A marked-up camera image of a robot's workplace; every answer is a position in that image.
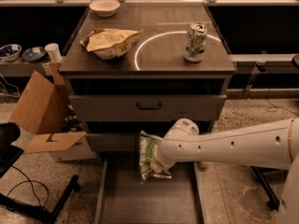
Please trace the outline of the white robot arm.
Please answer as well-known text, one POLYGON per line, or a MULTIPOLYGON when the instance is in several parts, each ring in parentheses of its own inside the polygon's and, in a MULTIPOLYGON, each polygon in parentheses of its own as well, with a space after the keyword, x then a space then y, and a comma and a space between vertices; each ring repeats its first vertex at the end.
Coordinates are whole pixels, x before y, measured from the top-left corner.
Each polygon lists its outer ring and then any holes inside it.
POLYGON ((208 134, 200 134, 193 121, 179 119, 154 149, 150 167, 160 172, 186 161, 286 170, 277 224, 298 224, 299 118, 208 134))

